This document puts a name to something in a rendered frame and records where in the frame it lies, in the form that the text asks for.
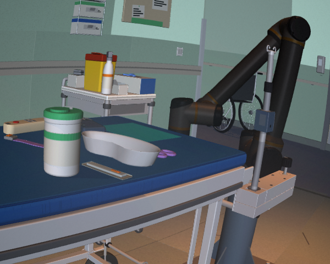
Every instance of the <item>robotic arm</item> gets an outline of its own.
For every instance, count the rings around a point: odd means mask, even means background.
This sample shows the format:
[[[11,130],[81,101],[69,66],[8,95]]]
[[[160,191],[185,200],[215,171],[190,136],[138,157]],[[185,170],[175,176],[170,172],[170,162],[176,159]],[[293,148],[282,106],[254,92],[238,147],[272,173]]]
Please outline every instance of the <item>robotic arm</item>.
[[[269,156],[273,161],[263,158],[261,176],[279,170],[282,160],[282,134],[292,102],[305,41],[309,37],[310,26],[304,18],[291,16],[280,20],[268,30],[267,36],[203,98],[197,102],[193,102],[190,98],[172,99],[168,129],[189,135],[190,124],[220,125],[221,106],[267,62],[266,47],[268,45],[275,47],[276,50],[280,49],[270,104],[270,110],[275,112],[275,122],[274,130],[266,136],[266,149],[270,151]],[[259,138],[257,133],[259,132],[252,135],[250,141],[244,144],[247,166],[254,164]],[[264,169],[267,167],[265,163],[269,163],[269,169]]]

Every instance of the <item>spray bottle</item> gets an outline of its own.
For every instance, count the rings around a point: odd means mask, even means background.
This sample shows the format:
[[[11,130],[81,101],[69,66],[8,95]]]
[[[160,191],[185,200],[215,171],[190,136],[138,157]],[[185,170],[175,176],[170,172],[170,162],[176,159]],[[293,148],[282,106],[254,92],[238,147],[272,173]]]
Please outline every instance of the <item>spray bottle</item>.
[[[112,52],[106,53],[106,64],[103,70],[103,78],[101,81],[101,93],[110,95],[113,85],[114,66],[112,64]]]

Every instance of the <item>white emesis basin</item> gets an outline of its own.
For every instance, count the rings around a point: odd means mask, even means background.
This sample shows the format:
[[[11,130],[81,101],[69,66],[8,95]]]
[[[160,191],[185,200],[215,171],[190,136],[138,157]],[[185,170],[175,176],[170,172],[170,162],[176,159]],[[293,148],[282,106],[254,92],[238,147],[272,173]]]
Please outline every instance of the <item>white emesis basin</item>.
[[[157,146],[129,136],[101,131],[84,131],[82,136],[88,151],[131,166],[151,166],[160,152]]]

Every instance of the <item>blue mattress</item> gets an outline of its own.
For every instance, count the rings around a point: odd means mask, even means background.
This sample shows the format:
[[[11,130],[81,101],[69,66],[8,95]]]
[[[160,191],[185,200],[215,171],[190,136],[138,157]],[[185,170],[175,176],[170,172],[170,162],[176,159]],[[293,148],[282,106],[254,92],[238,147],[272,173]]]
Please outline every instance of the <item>blue mattress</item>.
[[[5,140],[0,126],[0,226],[146,194],[243,166],[246,161],[242,151],[127,118],[93,120],[106,131],[151,142],[177,156],[158,158],[150,167],[134,167],[90,153],[81,138],[81,164],[94,161],[133,177],[119,180],[84,166],[76,176],[54,177],[44,171],[43,148]],[[43,131],[18,137],[43,143]]]

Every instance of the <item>hospital bed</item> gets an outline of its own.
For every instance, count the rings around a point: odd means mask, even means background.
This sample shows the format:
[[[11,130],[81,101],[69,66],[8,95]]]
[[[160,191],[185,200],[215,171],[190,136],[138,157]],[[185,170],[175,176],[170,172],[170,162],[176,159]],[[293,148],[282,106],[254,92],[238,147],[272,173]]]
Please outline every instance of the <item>hospital bed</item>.
[[[106,264],[95,254],[94,242],[196,210],[188,257],[192,263],[206,205],[199,263],[210,263],[222,200],[252,175],[252,169],[243,167],[246,154],[123,117],[92,120],[107,132],[141,139],[177,155],[158,158],[150,167],[134,167],[87,151],[81,139],[80,164],[93,161],[132,177],[120,180],[84,166],[76,176],[54,177],[43,170],[42,148],[4,140],[0,126],[0,263],[85,246],[54,263],[89,259]],[[18,137],[43,144],[43,131]]]

